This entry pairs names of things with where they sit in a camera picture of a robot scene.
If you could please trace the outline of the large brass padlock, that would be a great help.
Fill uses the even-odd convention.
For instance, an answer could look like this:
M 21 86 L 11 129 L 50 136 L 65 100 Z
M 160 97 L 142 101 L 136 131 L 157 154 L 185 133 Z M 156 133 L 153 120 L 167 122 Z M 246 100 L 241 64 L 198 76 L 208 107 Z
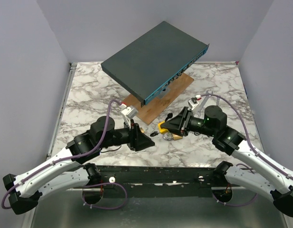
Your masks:
M 166 141 L 177 141 L 183 139 L 183 136 L 179 136 L 173 133 L 165 133 L 163 134 L 163 139 Z

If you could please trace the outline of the yellow padlock with black shackle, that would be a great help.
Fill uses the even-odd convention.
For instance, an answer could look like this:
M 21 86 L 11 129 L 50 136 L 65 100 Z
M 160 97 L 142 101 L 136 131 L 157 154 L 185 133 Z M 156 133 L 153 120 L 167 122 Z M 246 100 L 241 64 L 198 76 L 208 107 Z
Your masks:
M 157 136 L 157 135 L 159 135 L 159 134 L 161 134 L 161 135 L 164 135 L 164 134 L 167 134 L 167 133 L 169 133 L 169 130 L 168 129 L 166 129 L 166 128 L 164 128 L 164 127 L 162 127 L 162 124 L 164 124 L 165 122 L 167 122 L 169 119 L 171 119 L 173 117 L 173 114 L 172 113 L 168 113 L 167 114 L 167 117 L 165 118 L 165 120 L 164 121 L 162 121 L 162 122 L 160 122 L 160 123 L 158 123 L 158 131 L 154 131 L 154 132 L 152 132 L 151 134 L 150 134 L 150 137 L 155 137 L 155 136 Z

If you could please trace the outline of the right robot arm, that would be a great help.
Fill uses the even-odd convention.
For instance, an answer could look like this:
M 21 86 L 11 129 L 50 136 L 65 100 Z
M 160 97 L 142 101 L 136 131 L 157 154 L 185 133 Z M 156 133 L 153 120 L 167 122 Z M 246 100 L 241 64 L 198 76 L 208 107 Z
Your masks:
M 212 144 L 250 166 L 252 174 L 233 165 L 221 163 L 213 174 L 214 183 L 239 185 L 269 199 L 283 214 L 293 217 L 293 171 L 268 157 L 251 144 L 247 137 L 227 125 L 227 115 L 217 105 L 205 109 L 204 118 L 194 117 L 188 107 L 175 117 L 158 125 L 162 134 L 167 132 L 187 136 L 189 132 L 212 137 Z

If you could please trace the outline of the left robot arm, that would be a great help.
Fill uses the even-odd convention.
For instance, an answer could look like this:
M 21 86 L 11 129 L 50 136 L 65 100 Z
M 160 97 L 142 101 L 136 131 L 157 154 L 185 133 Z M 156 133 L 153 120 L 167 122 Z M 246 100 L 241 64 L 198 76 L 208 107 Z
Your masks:
M 138 152 L 155 143 L 140 130 L 139 124 L 130 120 L 129 125 L 115 129 L 111 117 L 102 116 L 85 133 L 76 136 L 60 152 L 34 169 L 20 175 L 3 177 L 7 190 L 4 200 L 16 215 L 24 214 L 38 205 L 46 196 L 68 188 L 96 187 L 103 182 L 97 167 L 89 161 L 100 155 L 103 148 L 126 144 Z

